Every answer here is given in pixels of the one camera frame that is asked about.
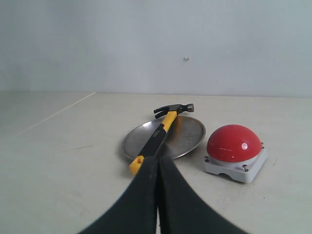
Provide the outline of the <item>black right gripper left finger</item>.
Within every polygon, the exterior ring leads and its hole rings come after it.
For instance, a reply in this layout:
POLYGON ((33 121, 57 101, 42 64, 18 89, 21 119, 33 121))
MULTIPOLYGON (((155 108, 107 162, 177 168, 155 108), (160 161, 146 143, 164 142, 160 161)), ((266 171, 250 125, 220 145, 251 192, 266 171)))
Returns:
POLYGON ((145 158, 125 192, 82 234, 154 234, 157 223, 158 160, 145 158))

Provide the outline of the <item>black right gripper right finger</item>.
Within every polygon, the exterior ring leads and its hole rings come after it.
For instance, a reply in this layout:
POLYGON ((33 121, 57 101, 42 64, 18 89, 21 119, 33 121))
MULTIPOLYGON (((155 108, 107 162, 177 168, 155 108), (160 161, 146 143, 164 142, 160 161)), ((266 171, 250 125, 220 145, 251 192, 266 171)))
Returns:
POLYGON ((162 234, 245 234, 205 203, 172 159, 158 159, 157 205, 162 234))

